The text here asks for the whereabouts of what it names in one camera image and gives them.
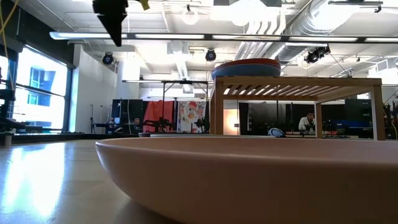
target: wooden table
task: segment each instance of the wooden table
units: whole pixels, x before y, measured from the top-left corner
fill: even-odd
[[[380,78],[216,77],[210,100],[210,133],[223,134],[224,100],[313,101],[317,138],[322,138],[321,104],[351,95],[371,93],[374,140],[383,141]]]

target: ceiling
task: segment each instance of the ceiling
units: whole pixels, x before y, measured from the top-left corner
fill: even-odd
[[[284,6],[287,8],[286,21],[289,21],[308,0],[295,0],[295,4]],[[236,26],[231,22],[234,17],[246,15],[243,11],[229,15],[227,19],[219,15],[221,6],[213,6],[212,0],[204,1],[149,1],[150,9],[143,11],[137,1],[129,1],[128,17],[123,22],[123,32],[175,32],[175,33],[220,33],[242,34],[248,26]],[[20,6],[57,31],[105,32],[103,26],[93,13],[90,0],[20,0]],[[199,20],[194,25],[183,21],[186,5],[198,12]],[[333,31],[333,35],[398,35],[398,4],[387,5],[380,13],[374,13],[375,7],[362,7],[353,14],[347,22]],[[339,16],[336,11],[330,17]],[[85,50],[95,48],[91,54],[101,59],[101,49],[106,45],[113,45],[111,40],[92,41]],[[175,61],[167,55],[166,41],[124,40],[123,45],[133,45],[139,51],[146,65],[150,67],[148,73],[170,73],[176,69]],[[189,41],[188,70],[211,71],[216,63],[234,60],[239,49],[239,42],[200,42]],[[215,49],[217,60],[206,62],[207,48]],[[397,45],[366,45],[366,44],[330,44],[332,55],[321,59],[318,63],[307,66],[303,56],[297,57],[283,72],[288,76],[317,76],[330,77],[343,72],[366,60],[377,56],[393,57],[398,55]],[[119,58],[123,52],[115,53]],[[366,76],[366,68],[357,71],[356,76]]]

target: pink bowl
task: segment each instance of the pink bowl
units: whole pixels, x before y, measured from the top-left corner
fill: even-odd
[[[183,223],[398,222],[396,142],[134,138],[96,148],[121,190]]]

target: red curtain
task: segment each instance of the red curtain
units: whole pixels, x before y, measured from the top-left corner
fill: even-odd
[[[173,106],[174,101],[164,102],[164,119],[167,119],[170,123],[173,123]],[[147,109],[145,111],[144,122],[147,120],[158,121],[162,116],[163,101],[150,101],[148,102]],[[160,130],[155,130],[155,127],[144,125],[144,132],[157,132]]]

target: stacked plates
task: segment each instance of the stacked plates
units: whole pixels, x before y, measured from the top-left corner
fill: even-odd
[[[211,76],[267,76],[279,77],[280,63],[267,58],[253,58],[224,63],[213,70]]]

